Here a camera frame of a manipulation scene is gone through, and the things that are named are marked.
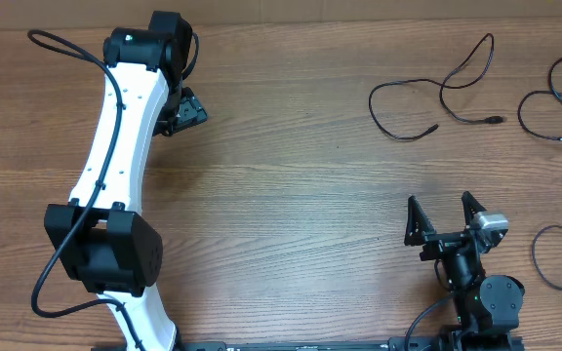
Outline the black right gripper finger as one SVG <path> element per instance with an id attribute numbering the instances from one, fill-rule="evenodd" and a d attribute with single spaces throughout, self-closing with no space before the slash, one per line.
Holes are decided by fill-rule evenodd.
<path id="1" fill-rule="evenodd" d="M 485 212 L 486 209 L 473 197 L 469 191 L 462 194 L 462 207 L 466 225 L 470 225 L 477 213 Z"/>
<path id="2" fill-rule="evenodd" d="M 415 196 L 410 196 L 408 199 L 408 216 L 405 229 L 404 245 L 424 245 L 427 242 L 427 238 L 430 235 L 435 234 L 436 230 L 423 211 L 417 198 Z"/>

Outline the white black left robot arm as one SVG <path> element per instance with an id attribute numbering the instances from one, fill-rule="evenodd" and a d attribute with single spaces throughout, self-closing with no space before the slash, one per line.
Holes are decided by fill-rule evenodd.
<path id="1" fill-rule="evenodd" d="M 182 350 L 157 287 L 162 239 L 141 216 L 141 194 L 152 139 L 208 119 L 184 84 L 199 38 L 180 14 L 156 11 L 147 29 L 115 28 L 102 58 L 64 39 L 59 43 L 57 52 L 96 64 L 105 88 L 85 168 L 67 203 L 46 210 L 44 227 L 55 253 L 35 284 L 31 308 L 57 318 L 104 304 L 125 336 L 123 349 Z M 53 313 L 41 309 L 38 296 L 56 263 L 96 299 Z"/>

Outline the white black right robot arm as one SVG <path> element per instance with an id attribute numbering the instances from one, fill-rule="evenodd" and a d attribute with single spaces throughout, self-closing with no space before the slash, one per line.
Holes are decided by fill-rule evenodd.
<path id="1" fill-rule="evenodd" d="M 511 332 L 519 327 L 524 302 L 523 284 L 508 275 L 487 275 L 480 256 L 497 247 L 509 222 L 501 212 L 483 207 L 471 193 L 462 194 L 465 226 L 439 234 L 417 198 L 408 199 L 404 244 L 420 246 L 420 259 L 432 261 L 436 278 L 448 295 L 427 307 L 406 331 L 404 350 L 523 350 L 523 339 Z M 444 326 L 433 338 L 413 338 L 424 317 L 453 302 L 455 325 Z"/>

